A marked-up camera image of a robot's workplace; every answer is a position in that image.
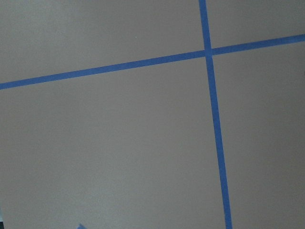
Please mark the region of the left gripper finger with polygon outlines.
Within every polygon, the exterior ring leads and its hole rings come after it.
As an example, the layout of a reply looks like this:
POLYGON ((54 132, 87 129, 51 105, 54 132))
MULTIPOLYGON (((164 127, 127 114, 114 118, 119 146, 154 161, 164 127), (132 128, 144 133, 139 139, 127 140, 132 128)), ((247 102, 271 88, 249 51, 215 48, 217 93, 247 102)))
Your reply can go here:
POLYGON ((86 229, 86 227, 83 226, 82 224, 79 224, 78 227, 77 227, 77 229, 86 229))

